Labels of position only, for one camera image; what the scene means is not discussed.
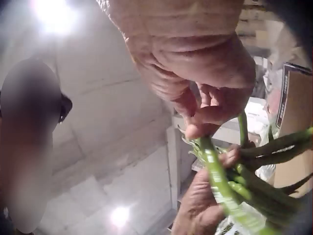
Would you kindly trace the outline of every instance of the brown cardboard box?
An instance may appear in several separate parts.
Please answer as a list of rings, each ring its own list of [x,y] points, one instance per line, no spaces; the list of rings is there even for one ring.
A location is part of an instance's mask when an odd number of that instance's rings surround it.
[[[313,82],[310,71],[298,66],[284,65],[283,88],[277,127],[279,137],[306,129],[312,125]],[[274,186],[296,183],[312,172],[312,151],[308,150],[289,162],[277,164]],[[312,188],[312,179],[293,194],[299,197]]]

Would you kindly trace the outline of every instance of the finger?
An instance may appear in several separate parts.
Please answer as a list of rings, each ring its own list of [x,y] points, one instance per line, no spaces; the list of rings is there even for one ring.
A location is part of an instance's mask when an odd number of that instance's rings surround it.
[[[188,140],[197,139],[205,135],[213,136],[215,132],[219,129],[220,125],[215,125],[211,123],[204,124],[189,124],[186,127],[185,137]]]
[[[224,168],[232,167],[236,162],[238,162],[240,158],[239,146],[232,145],[232,149],[230,149],[227,153],[220,154],[218,156],[221,164]]]
[[[202,86],[201,89],[211,97],[211,105],[198,109],[194,119],[199,123],[221,125],[237,117],[245,108],[251,89],[230,89]]]
[[[201,97],[201,108],[211,105],[211,96],[209,92],[209,85],[196,83],[199,89],[200,97]]]
[[[190,90],[189,81],[180,78],[155,64],[142,63],[134,58],[142,77],[149,83],[152,90],[162,99],[170,101],[176,111],[183,116],[194,116],[197,101]]]
[[[240,112],[228,106],[206,106],[197,110],[194,119],[199,123],[222,125],[235,118]]]

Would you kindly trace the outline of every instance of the bunch of green beans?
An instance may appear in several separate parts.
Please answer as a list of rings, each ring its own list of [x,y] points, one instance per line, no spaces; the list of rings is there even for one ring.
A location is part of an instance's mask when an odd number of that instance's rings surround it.
[[[258,148],[249,146],[247,118],[239,117],[240,162],[233,168],[224,169],[218,154],[227,152],[212,144],[211,137],[186,141],[193,146],[193,153],[205,164],[213,195],[224,212],[255,235],[278,235],[301,206],[301,200],[290,197],[305,184],[312,174],[303,180],[283,188],[274,188],[258,178],[254,171],[263,165],[278,164],[312,149],[313,128],[274,139],[269,129],[269,143]],[[242,202],[254,207],[266,217],[266,223],[254,214],[245,211]]]

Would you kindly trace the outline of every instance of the wrinkled skin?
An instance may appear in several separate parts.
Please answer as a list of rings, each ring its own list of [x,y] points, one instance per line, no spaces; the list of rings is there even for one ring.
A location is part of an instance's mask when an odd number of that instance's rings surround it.
[[[232,145],[227,154],[219,156],[223,167],[231,167],[239,159],[239,147]],[[172,227],[172,235],[213,235],[224,218],[223,209],[214,199],[208,172],[199,171],[182,199]]]
[[[186,137],[214,133],[245,108],[255,63],[235,28],[243,0],[98,0],[122,32],[142,78],[172,102]],[[201,105],[189,88],[197,83]]]

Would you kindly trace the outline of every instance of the bright light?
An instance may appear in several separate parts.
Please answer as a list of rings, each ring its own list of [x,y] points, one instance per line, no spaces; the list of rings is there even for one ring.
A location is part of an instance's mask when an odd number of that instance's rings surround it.
[[[32,7],[47,32],[67,34],[76,21],[75,12],[65,0],[32,0]]]
[[[112,212],[111,221],[115,226],[121,228],[126,224],[128,217],[129,209],[125,207],[118,207]]]

